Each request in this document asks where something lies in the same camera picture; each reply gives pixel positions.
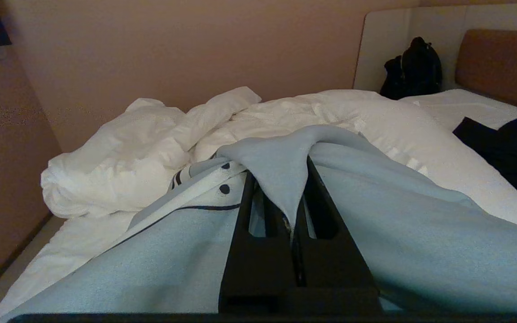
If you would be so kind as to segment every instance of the black backpack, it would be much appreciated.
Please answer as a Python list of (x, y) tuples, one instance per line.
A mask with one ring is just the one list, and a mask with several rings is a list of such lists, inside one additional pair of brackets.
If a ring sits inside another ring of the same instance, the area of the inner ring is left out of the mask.
[(441, 90), (442, 64), (431, 43), (422, 37), (412, 39), (404, 54), (387, 61), (386, 80), (380, 95), (392, 100), (405, 96), (434, 94)]

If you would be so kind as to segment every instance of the floor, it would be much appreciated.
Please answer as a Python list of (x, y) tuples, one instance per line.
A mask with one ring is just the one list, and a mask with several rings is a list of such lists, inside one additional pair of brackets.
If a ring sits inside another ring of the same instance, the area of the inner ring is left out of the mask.
[(35, 236), (29, 243), (27, 248), (21, 252), (21, 255), (13, 262), (11, 266), (0, 278), (0, 301), (7, 294), (8, 289), (17, 280), (19, 275), (25, 270), (27, 265), (31, 262), (39, 250), (49, 242), (49, 239), (59, 230), (65, 219), (52, 217), (49, 222), (45, 224), (43, 229)]

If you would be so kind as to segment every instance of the black button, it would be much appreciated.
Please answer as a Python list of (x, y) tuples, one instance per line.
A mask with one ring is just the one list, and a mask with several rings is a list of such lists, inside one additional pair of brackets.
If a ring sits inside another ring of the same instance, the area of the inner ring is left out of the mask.
[(222, 194), (228, 194), (230, 193), (230, 187), (227, 185), (227, 184), (222, 184), (220, 187), (219, 187), (219, 190), (221, 191)]

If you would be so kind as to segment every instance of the brown headboard cushion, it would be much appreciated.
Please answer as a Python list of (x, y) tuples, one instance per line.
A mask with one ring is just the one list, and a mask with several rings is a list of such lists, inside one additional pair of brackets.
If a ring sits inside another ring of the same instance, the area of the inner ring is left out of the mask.
[(456, 83), (517, 105), (517, 31), (467, 31), (458, 54)]

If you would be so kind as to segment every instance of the bed frame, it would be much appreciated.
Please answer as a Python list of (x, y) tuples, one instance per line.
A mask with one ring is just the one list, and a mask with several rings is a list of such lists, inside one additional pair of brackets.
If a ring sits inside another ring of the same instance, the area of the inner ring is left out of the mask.
[(440, 56), (443, 90), (463, 87), (517, 105), (517, 4), (369, 13), (354, 88), (379, 91), (386, 78), (384, 63), (419, 35)]

